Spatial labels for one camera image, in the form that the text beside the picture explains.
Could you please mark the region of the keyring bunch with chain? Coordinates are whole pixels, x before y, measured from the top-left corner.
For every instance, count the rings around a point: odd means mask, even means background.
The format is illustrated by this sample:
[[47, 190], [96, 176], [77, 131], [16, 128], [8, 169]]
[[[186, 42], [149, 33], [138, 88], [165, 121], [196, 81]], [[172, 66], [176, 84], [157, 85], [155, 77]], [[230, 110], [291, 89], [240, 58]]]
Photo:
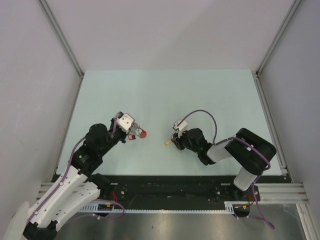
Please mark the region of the keyring bunch with chain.
[[138, 123], [134, 123], [127, 135], [128, 140], [133, 141], [136, 138], [139, 138], [139, 135], [141, 133], [141, 131], [144, 130], [140, 127], [140, 125]]

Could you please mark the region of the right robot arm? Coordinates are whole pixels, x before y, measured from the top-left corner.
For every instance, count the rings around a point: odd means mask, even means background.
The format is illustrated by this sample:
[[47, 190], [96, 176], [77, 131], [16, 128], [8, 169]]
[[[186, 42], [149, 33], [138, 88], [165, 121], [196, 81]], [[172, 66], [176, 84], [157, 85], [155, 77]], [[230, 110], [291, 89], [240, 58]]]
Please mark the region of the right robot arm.
[[241, 165], [230, 188], [231, 196], [237, 201], [248, 196], [249, 187], [271, 168], [270, 161], [277, 153], [270, 142], [246, 128], [215, 144], [209, 143], [199, 128], [176, 132], [170, 140], [178, 150], [187, 149], [195, 153], [205, 166], [234, 158]]

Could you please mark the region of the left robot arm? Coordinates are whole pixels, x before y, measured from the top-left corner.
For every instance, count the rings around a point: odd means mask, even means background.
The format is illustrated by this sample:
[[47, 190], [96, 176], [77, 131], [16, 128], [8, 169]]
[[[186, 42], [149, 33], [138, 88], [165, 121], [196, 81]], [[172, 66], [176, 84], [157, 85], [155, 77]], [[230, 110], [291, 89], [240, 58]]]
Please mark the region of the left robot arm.
[[29, 209], [22, 235], [27, 240], [53, 240], [62, 226], [81, 208], [110, 196], [110, 182], [93, 172], [117, 143], [125, 143], [135, 120], [118, 112], [111, 130], [97, 123], [73, 147], [67, 167], [49, 190]]

